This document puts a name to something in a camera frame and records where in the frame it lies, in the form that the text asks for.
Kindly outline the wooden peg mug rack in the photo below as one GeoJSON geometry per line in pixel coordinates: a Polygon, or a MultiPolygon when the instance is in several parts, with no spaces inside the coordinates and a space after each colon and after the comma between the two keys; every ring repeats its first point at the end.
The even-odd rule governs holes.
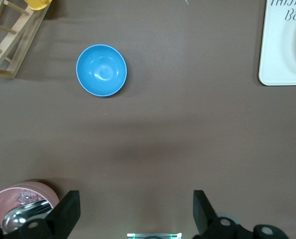
{"type": "Polygon", "coordinates": [[[50,5],[34,11],[19,0],[0,0],[0,78],[15,78],[50,5]]]}

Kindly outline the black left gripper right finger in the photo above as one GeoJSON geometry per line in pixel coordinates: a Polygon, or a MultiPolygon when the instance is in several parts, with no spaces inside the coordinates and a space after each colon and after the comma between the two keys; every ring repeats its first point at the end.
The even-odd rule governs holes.
{"type": "Polygon", "coordinates": [[[203,190],[194,190],[193,218],[198,234],[193,239],[290,239],[281,229],[259,224],[249,231],[228,217],[220,217],[203,190]]]}

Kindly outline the blue bowl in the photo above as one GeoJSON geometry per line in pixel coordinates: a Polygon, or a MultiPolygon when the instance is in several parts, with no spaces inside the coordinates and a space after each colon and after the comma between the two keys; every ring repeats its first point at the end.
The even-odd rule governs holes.
{"type": "Polygon", "coordinates": [[[96,44],[87,47],[76,62],[76,76],[90,94],[109,97],[118,93],[127,78],[127,65],[115,48],[96,44]]]}

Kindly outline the shiny metal scoop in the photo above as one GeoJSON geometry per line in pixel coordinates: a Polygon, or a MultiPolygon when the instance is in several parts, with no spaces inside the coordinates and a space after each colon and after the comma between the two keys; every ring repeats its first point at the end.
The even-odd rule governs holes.
{"type": "Polygon", "coordinates": [[[52,207],[47,200],[40,200],[17,207],[5,215],[1,228],[8,234],[31,220],[45,218],[51,210],[52,207]]]}

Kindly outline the clear plastic ice cubes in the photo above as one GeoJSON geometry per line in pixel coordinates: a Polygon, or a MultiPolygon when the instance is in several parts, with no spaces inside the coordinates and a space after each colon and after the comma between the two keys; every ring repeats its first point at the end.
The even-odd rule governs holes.
{"type": "Polygon", "coordinates": [[[33,202],[43,200],[44,198],[39,194],[30,190],[21,190],[21,192],[15,197],[14,201],[19,205],[26,205],[33,202]]]}

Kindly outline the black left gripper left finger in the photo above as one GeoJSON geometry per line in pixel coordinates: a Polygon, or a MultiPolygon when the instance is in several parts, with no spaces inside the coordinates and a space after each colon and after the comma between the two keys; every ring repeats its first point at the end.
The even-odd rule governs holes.
{"type": "Polygon", "coordinates": [[[43,219],[34,219],[0,239],[67,239],[80,219],[80,192],[69,191],[43,219]]]}

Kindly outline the yellow mug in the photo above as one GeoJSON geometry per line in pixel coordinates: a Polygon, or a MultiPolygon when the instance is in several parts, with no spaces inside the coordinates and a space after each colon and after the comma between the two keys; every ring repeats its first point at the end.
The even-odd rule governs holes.
{"type": "Polygon", "coordinates": [[[24,0],[31,10],[42,10],[49,6],[52,0],[24,0]]]}

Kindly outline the cream bear print tray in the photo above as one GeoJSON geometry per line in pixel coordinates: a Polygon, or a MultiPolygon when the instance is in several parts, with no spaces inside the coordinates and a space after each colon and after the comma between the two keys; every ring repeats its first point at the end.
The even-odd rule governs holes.
{"type": "Polygon", "coordinates": [[[296,86],[296,0],[266,0],[258,78],[296,86]]]}

